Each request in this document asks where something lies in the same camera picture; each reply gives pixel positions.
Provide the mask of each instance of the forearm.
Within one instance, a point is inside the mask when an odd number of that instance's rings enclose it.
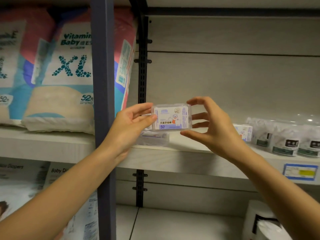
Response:
[[[317,201],[251,149],[234,164],[253,182],[294,240],[320,239]]]
[[[115,155],[95,151],[46,190],[0,222],[0,239],[53,239],[117,165]]]

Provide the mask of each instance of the baby's hair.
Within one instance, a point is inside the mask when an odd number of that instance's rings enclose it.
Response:
[[[9,208],[9,205],[6,201],[0,201],[0,213],[3,214],[7,209]]]

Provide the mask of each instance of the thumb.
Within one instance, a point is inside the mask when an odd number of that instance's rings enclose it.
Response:
[[[143,117],[145,118],[137,123],[140,130],[146,129],[148,126],[152,125],[154,121],[157,120],[157,116],[155,114]]]
[[[204,133],[199,133],[194,130],[183,130],[180,134],[202,144],[206,142],[207,135]]]

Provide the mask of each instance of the yellow price label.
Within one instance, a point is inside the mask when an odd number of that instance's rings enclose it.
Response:
[[[299,174],[305,176],[315,176],[316,172],[310,170],[299,170]]]

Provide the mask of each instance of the blue price tag frame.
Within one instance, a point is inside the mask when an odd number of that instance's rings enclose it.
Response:
[[[284,165],[284,168],[283,168],[283,172],[282,172],[283,175],[285,175],[287,166],[289,166],[289,167],[315,168],[315,172],[314,172],[314,177],[313,178],[286,176],[286,178],[288,178],[290,180],[303,180],[303,181],[315,181],[316,180],[316,175],[317,175],[317,171],[318,171],[318,166],[317,165],[286,163]]]

